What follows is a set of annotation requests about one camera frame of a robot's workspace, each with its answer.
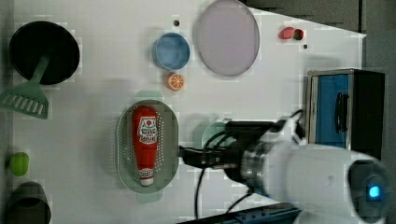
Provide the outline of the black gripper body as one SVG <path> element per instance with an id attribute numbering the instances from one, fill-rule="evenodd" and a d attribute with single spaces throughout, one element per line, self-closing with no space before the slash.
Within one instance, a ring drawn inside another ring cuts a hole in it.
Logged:
<path id="1" fill-rule="evenodd" d="M 251 151 L 259 139 L 274 126 L 272 121 L 227 121 L 225 130 L 213 135 L 203 149 L 179 147 L 179 156 L 193 167 L 220 169 L 233 181 L 246 184 L 242 173 L 243 155 Z"/>

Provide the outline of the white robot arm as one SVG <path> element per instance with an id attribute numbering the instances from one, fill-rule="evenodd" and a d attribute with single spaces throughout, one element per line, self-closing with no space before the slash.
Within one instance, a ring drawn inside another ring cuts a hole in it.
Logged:
<path id="1" fill-rule="evenodd" d="M 228 120 L 202 140 L 179 149 L 186 164 L 222 170 L 248 194 L 294 205 L 302 212 L 299 224 L 385 224 L 393 190 L 384 164 L 356 151 L 305 144 L 295 116 Z"/>

